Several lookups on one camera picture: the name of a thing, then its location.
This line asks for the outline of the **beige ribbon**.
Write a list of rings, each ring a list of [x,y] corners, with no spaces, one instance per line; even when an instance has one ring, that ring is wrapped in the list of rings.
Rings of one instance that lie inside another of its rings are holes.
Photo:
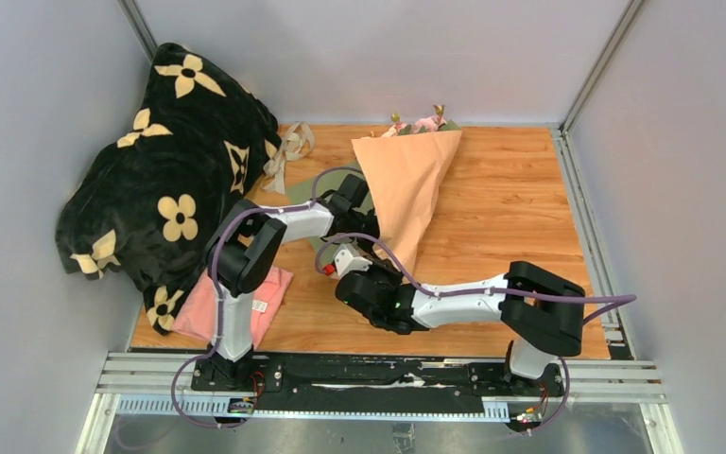
[[[282,134],[279,146],[266,142],[268,161],[263,167],[265,181],[262,189],[268,193],[284,194],[286,165],[308,156],[315,145],[315,135],[305,122],[290,125]]]

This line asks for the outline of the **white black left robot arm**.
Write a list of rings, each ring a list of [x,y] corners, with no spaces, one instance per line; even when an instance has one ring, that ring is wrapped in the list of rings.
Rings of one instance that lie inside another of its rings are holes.
[[[373,211],[363,213],[369,195],[364,179],[350,173],[339,188],[300,204],[280,207],[239,201],[208,241],[205,258],[216,291],[216,332],[202,360],[230,391],[251,381],[251,315],[259,289],[280,247],[310,237],[362,232],[379,235]]]

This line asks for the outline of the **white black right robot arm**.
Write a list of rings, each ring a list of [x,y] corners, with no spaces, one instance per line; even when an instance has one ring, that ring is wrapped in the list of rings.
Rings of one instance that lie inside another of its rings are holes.
[[[452,323],[502,323],[518,337],[501,371],[514,394],[536,387],[553,360],[582,351],[584,289],[526,261],[483,281],[419,287],[392,266],[370,265],[345,272],[335,295],[372,326],[399,335]]]

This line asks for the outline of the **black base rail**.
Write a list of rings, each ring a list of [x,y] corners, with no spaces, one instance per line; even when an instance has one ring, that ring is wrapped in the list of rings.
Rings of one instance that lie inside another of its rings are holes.
[[[112,353],[96,389],[128,414],[217,418],[522,422],[574,404],[662,404],[648,361],[570,359],[536,381],[508,378],[499,358],[257,355],[231,384],[188,355]]]

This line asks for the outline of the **black blanket with cream flowers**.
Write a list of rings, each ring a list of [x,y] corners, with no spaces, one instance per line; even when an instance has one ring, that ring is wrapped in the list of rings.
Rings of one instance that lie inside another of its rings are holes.
[[[208,240],[281,145],[267,106],[207,58],[166,43],[130,130],[102,149],[60,211],[63,269],[124,272],[149,325],[171,332]]]

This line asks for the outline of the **pink fake rose stem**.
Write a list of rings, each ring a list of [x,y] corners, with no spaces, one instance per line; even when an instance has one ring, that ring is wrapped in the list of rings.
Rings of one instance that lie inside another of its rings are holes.
[[[460,126],[452,120],[445,118],[445,106],[433,106],[434,114],[417,120],[411,127],[412,133],[426,133],[438,131],[459,131]]]
[[[413,133],[413,125],[404,122],[398,112],[394,112],[390,116],[390,122],[390,127],[385,132],[380,134],[380,137],[403,136]]]

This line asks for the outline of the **pink folded cloth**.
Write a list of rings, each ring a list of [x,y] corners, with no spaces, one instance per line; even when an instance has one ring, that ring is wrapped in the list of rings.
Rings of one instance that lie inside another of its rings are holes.
[[[223,311],[223,315],[230,321],[240,321],[242,327],[249,329],[253,347],[260,346],[283,303],[293,277],[294,274],[290,271],[272,267],[249,300],[249,308],[246,304],[241,304],[234,311],[229,308]],[[211,341],[218,326],[217,303],[214,282],[208,271],[204,271],[185,299],[171,330],[193,339]]]

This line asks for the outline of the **green and tan wrapping paper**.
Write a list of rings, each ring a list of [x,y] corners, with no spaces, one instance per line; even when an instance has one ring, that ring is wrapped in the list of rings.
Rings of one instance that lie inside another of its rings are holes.
[[[415,133],[384,127],[315,127],[318,144],[288,168],[285,195],[306,201],[316,175],[326,168],[353,166],[363,171],[378,218],[380,238],[408,271],[415,264],[436,210],[441,183],[461,143],[463,130],[452,122],[433,130],[421,120]]]

